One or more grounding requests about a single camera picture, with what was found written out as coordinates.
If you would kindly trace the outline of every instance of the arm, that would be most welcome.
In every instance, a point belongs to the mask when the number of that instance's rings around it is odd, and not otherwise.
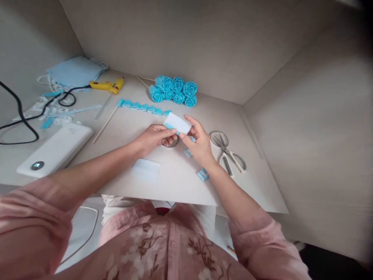
[[[71,219],[94,191],[162,143],[175,130],[151,125],[132,143],[0,196],[0,271],[4,279],[53,274],[68,246]]]
[[[49,177],[61,183],[74,194],[85,200],[111,178],[128,168],[139,158],[147,156],[157,146],[172,143],[177,138],[176,129],[152,124],[133,142],[112,150],[102,156],[73,167],[58,171]]]
[[[286,241],[280,224],[217,163],[211,152],[210,137],[202,125],[184,116],[194,125],[190,134],[195,143],[180,133],[195,159],[207,170],[223,207],[230,218],[230,232],[237,258],[256,279],[310,279],[307,266],[295,246]]]

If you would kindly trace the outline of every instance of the blue paper rose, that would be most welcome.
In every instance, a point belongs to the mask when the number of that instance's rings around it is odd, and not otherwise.
[[[153,99],[154,102],[162,102],[163,101],[163,90],[151,85],[149,87],[149,94],[150,97]]]
[[[158,75],[155,78],[155,84],[161,87],[164,91],[171,90],[171,78],[165,75]]]
[[[174,92],[173,91],[164,91],[163,92],[163,99],[164,100],[171,100],[174,98]]]
[[[184,93],[182,93],[182,92],[175,93],[175,95],[174,95],[174,102],[176,104],[183,104],[184,101],[185,101],[185,95],[184,95]]]
[[[195,95],[192,95],[191,97],[187,97],[185,99],[185,105],[187,107],[193,107],[197,103],[197,97]]]
[[[195,95],[197,92],[197,84],[195,82],[186,82],[183,86],[183,93],[188,97]]]
[[[181,92],[184,86],[184,81],[180,77],[175,77],[171,83],[171,90],[175,93]]]

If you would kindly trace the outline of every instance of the white scissors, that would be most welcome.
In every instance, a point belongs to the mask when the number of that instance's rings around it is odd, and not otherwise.
[[[233,178],[234,174],[233,174],[232,168],[230,167],[230,163],[229,163],[228,158],[230,158],[234,162],[234,164],[237,166],[237,168],[240,170],[241,173],[245,173],[246,170],[247,170],[247,166],[246,166],[246,162],[243,160],[243,158],[240,157],[238,154],[235,154],[235,153],[233,153],[233,152],[231,152],[230,150],[227,149],[227,145],[225,144],[221,135],[220,135],[220,140],[218,140],[218,138],[216,136],[214,136],[214,138],[215,138],[216,142],[219,144],[220,148],[223,150],[223,153],[221,154],[221,157],[220,157],[220,160],[219,160],[219,164],[221,165],[221,162],[224,161],[224,165],[225,165],[225,168],[227,169],[227,172],[228,172],[229,176],[231,176]]]

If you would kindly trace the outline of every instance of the yellow glue gun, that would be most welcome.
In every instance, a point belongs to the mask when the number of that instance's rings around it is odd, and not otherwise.
[[[95,81],[89,81],[89,85],[93,89],[108,90],[111,94],[117,95],[118,91],[120,91],[120,89],[124,85],[124,77],[117,79],[115,83],[98,83]]]

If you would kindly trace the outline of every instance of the black cable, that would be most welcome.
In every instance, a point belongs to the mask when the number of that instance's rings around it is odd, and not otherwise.
[[[18,106],[18,114],[21,118],[21,120],[19,121],[16,121],[16,122],[13,122],[13,123],[10,123],[10,124],[7,124],[7,125],[4,125],[2,127],[0,127],[0,130],[4,129],[4,128],[7,128],[7,127],[10,127],[10,126],[13,126],[13,125],[16,125],[16,124],[19,124],[19,123],[24,123],[28,129],[30,129],[32,131],[32,133],[34,133],[35,135],[35,139],[32,140],[32,141],[28,141],[28,142],[18,142],[18,143],[1,143],[0,142],[0,145],[17,145],[17,144],[27,144],[27,143],[32,143],[32,142],[35,142],[37,140],[39,140],[39,134],[29,125],[29,123],[27,121],[31,120],[31,119],[36,119],[42,115],[44,115],[45,113],[45,109],[47,108],[47,106],[49,104],[51,104],[53,102],[53,100],[55,100],[57,97],[59,97],[61,94],[65,94],[60,100],[58,100],[58,103],[63,106],[63,107],[70,107],[70,106],[73,106],[77,99],[76,97],[71,93],[73,90],[76,90],[76,89],[83,89],[83,88],[90,88],[91,86],[84,86],[84,87],[74,87],[68,91],[65,91],[63,93],[60,93],[56,96],[54,96],[51,100],[49,100],[43,107],[43,111],[39,114],[39,115],[36,115],[36,116],[33,116],[33,117],[29,117],[29,118],[25,118],[23,116],[23,110],[22,110],[22,102],[21,100],[19,99],[19,97],[17,96],[17,94],[15,94],[9,87],[7,87],[3,82],[0,81],[0,86],[2,86],[5,90],[7,90],[16,100],[17,102],[17,106]],[[71,103],[71,104],[62,104],[61,101],[64,100],[68,95],[71,95],[73,98],[74,98],[74,101]]]

